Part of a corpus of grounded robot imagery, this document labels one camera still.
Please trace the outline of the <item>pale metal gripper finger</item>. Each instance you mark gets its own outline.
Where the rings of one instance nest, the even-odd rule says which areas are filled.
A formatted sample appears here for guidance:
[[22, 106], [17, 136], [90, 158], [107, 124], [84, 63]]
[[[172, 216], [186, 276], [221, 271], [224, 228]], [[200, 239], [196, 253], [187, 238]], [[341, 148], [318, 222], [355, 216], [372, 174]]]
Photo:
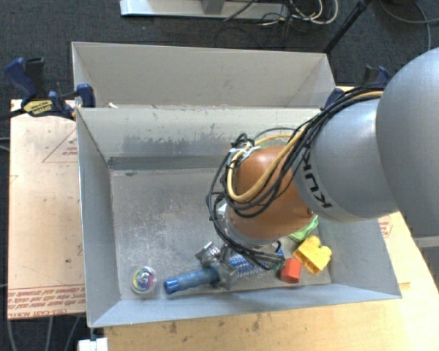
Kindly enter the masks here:
[[230, 290], [238, 281], [237, 269], [232, 265], [219, 264], [217, 266], [217, 286]]
[[220, 257], [220, 248], [215, 246], [212, 241], [209, 241], [199, 252], [195, 254], [195, 257], [203, 268], [211, 267], [218, 261]]

